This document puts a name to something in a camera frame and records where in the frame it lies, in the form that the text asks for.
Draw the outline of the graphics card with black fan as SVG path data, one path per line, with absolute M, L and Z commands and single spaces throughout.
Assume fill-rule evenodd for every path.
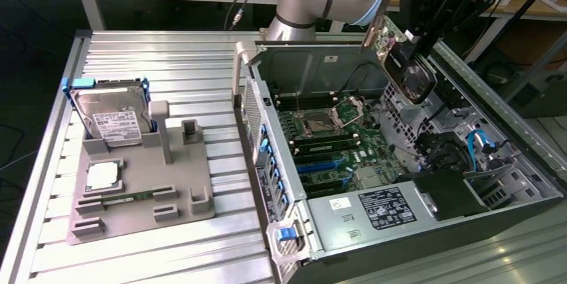
M 426 55 L 418 43 L 385 14 L 378 14 L 372 21 L 361 50 L 377 55 L 396 88 L 413 104 L 422 104 L 437 85 L 437 76 L 426 67 Z

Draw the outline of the metal socket cover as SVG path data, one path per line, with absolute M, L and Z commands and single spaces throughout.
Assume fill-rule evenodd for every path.
M 334 124 L 345 128 L 365 116 L 366 106 L 356 96 L 349 96 L 330 109 L 329 113 Z

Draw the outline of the silver metal drive cage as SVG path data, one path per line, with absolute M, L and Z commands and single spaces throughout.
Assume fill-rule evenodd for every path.
M 402 92 L 390 83 L 382 95 L 382 112 L 380 121 L 382 124 L 382 133 L 388 142 L 400 147 L 408 147 L 416 152 L 413 146 L 418 136 L 425 133 L 441 133 L 441 123 L 429 119 L 442 107 L 442 100 L 436 93 L 421 104 L 413 104 Z

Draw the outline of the CPU socket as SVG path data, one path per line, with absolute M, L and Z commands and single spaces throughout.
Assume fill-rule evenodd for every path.
M 332 120 L 332 117 L 325 111 L 305 113 L 302 123 L 305 125 L 305 130 L 309 134 L 336 130 L 336 125 Z

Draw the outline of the green motherboard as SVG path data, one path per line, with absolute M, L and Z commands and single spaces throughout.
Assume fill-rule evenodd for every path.
M 389 144 L 381 130 L 380 109 L 368 102 L 365 97 L 356 96 L 366 106 L 366 114 L 358 121 L 345 128 L 340 128 L 334 124 L 334 131 L 324 131 L 316 134 L 306 132 L 302 123 L 304 114 L 325 111 L 330 116 L 330 109 L 349 96 L 356 95 L 338 95 L 332 92 L 328 96 L 304 96 L 308 109 L 300 113 L 297 112 L 296 97 L 279 97 L 277 99 L 277 113 L 290 151 L 296 143 L 302 143 L 304 141 L 334 141 L 341 139 L 357 139 L 360 141 L 357 149 L 332 153 L 294 156 L 292 151 L 297 168 L 316 163 L 342 161 L 342 164 L 334 170 L 308 174 L 298 173 L 309 198 L 365 190 L 356 176 L 357 169 L 362 167 L 378 168 L 381 173 L 388 176 L 390 184 L 405 172 L 404 164 L 396 155 L 397 147 Z

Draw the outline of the black RAM stick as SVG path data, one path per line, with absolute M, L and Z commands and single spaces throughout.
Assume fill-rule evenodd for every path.
M 357 149 L 360 141 L 357 139 L 341 139 L 334 141 L 304 141 L 292 147 L 294 156 L 332 153 L 344 150 Z

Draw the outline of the silver chipset heatsink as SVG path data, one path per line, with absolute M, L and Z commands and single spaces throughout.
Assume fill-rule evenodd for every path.
M 390 180 L 386 175 L 381 173 L 381 170 L 376 167 L 362 167 L 357 169 L 356 176 L 364 189 L 386 186 L 390 184 Z

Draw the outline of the blue expansion slot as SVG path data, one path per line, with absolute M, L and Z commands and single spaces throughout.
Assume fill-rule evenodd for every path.
M 321 171 L 334 170 L 340 167 L 341 164 L 342 164 L 341 160 L 316 163 L 312 165 L 306 165 L 304 167 L 298 167 L 297 171 L 300 174 L 317 173 Z

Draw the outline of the black plastic shroud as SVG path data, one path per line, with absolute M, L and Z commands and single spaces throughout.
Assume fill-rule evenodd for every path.
M 432 173 L 408 173 L 396 179 L 396 183 L 409 181 L 414 182 L 420 194 L 428 195 L 433 201 L 434 217 L 440 221 L 490 211 L 462 172 L 444 169 Z

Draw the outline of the grey power supply unit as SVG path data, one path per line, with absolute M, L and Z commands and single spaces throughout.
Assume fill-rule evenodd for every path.
M 308 201 L 328 253 L 373 246 L 438 225 L 413 182 Z

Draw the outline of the open black PC case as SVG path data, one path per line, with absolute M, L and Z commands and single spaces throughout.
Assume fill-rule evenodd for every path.
M 309 198 L 277 99 L 356 95 L 382 112 L 392 83 L 377 55 L 358 42 L 242 41 L 234 57 L 234 107 L 258 206 L 270 267 L 283 284 L 346 280 L 498 235 L 567 201 L 567 158 L 489 87 L 446 46 L 436 46 L 426 67 L 442 107 L 424 123 L 440 121 L 441 133 L 418 136 L 413 153 L 397 147 L 405 172 L 462 172 L 489 212 L 440 221 L 436 227 L 373 246 L 324 250 Z M 278 242 L 277 230 L 296 227 L 298 238 Z

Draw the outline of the hard disk with blue carrier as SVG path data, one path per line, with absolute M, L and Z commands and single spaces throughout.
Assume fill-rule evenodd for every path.
M 142 135 L 155 132 L 150 118 L 150 81 L 63 78 L 62 92 L 79 114 L 90 139 L 109 147 L 142 143 Z

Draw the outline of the green RAM stick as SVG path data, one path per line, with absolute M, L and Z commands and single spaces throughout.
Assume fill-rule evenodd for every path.
M 102 199 L 103 205 L 114 205 L 126 202 L 137 202 L 142 200 L 149 200 L 154 198 L 153 191 L 135 192 L 130 194 L 121 194 L 115 196 L 107 196 Z

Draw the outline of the silver CPU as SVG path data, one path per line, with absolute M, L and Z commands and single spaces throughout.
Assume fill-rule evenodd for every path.
M 117 163 L 98 163 L 90 166 L 86 186 L 90 190 L 110 188 L 118 183 Z

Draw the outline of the grey plastic parts rack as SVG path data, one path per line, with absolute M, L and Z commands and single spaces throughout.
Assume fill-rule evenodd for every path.
M 215 216 L 207 148 L 198 121 L 169 127 L 167 101 L 150 103 L 150 117 L 158 130 L 142 135 L 138 145 L 109 147 L 102 139 L 82 142 L 67 238 L 70 245 L 125 236 L 137 232 L 197 222 Z M 117 163 L 118 183 L 90 190 L 89 168 Z M 107 196 L 153 191 L 154 198 L 103 205 Z

